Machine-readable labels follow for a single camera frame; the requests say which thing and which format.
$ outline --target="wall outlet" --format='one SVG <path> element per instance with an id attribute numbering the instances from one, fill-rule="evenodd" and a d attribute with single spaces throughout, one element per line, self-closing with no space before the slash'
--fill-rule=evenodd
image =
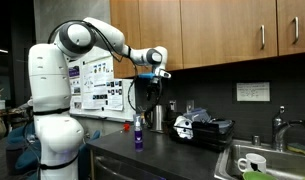
<path id="1" fill-rule="evenodd" d="M 187 100 L 186 101 L 186 112 L 189 113 L 194 109 L 194 100 Z"/>
<path id="2" fill-rule="evenodd" d="M 170 109 L 174 112 L 177 112 L 176 100 L 170 100 Z"/>

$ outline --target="faucet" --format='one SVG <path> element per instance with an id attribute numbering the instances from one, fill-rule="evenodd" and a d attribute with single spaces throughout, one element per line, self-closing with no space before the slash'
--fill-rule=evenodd
<path id="1" fill-rule="evenodd" d="M 280 111 L 274 116 L 272 120 L 272 148 L 281 152 L 286 150 L 284 133 L 294 125 L 302 125 L 305 128 L 305 120 L 292 120 L 284 122 L 281 118 L 281 114 L 283 113 L 284 106 L 280 106 Z"/>

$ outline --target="stainless steel sink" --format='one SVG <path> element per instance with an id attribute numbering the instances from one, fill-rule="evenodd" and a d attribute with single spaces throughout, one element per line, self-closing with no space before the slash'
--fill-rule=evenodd
<path id="1" fill-rule="evenodd" d="M 269 144 L 254 146 L 250 141 L 233 140 L 219 156 L 214 176 L 218 179 L 242 179 L 237 161 L 245 158 L 247 153 L 264 156 L 267 161 L 267 174 L 280 180 L 302 180 L 305 178 L 305 155 L 298 153 L 278 152 Z"/>

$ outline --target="upper cabinet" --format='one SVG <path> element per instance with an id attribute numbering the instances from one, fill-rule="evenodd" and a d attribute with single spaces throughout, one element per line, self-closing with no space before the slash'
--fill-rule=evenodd
<path id="1" fill-rule="evenodd" d="M 128 45 L 168 50 L 167 71 L 305 52 L 305 0 L 110 2 Z M 129 60 L 115 65 L 118 77 L 134 75 Z"/>
<path id="2" fill-rule="evenodd" d="M 279 55 L 305 52 L 305 0 L 277 0 Z"/>
<path id="3" fill-rule="evenodd" d="M 271 0 L 181 0 L 184 68 L 277 56 Z"/>
<path id="4" fill-rule="evenodd" d="M 163 46 L 168 50 L 166 70 L 183 68 L 180 1 L 110 0 L 111 24 L 124 33 L 125 43 L 133 49 Z M 151 67 L 138 66 L 138 73 Z M 114 61 L 114 77 L 135 75 L 132 62 Z"/>
<path id="5" fill-rule="evenodd" d="M 139 4 L 138 1 L 110 0 L 111 24 L 125 36 L 125 43 L 132 48 L 140 48 Z M 114 77 L 134 76 L 132 62 L 123 58 L 113 61 Z"/>
<path id="6" fill-rule="evenodd" d="M 183 69 L 180 0 L 139 0 L 141 48 L 168 50 L 166 70 Z"/>

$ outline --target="dish rack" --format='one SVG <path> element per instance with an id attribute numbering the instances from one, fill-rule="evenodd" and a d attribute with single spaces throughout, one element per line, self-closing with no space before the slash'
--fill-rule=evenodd
<path id="1" fill-rule="evenodd" d="M 233 120 L 231 124 L 225 128 L 219 128 L 218 124 L 202 122 L 193 122 L 192 128 L 174 126 L 174 124 L 172 124 L 172 128 L 169 128 L 169 136 L 172 140 L 179 143 L 190 144 L 221 152 L 232 141 L 234 124 L 235 121 Z M 191 139 L 181 138 L 173 127 L 192 130 L 193 137 Z"/>

